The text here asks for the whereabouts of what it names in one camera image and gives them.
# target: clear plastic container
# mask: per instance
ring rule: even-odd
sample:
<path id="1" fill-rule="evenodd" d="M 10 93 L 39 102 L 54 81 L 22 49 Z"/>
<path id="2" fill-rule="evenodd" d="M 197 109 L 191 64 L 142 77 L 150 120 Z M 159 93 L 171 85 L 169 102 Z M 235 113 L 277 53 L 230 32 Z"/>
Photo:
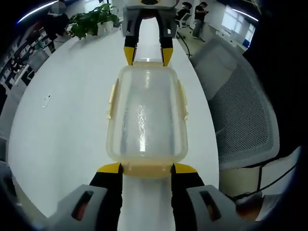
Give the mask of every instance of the clear plastic container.
<path id="1" fill-rule="evenodd" d="M 137 175 L 146 176 L 185 157 L 187 103 L 173 69 L 150 63 L 124 67 L 109 103 L 106 147 L 113 160 L 130 170 L 141 167 Z"/>

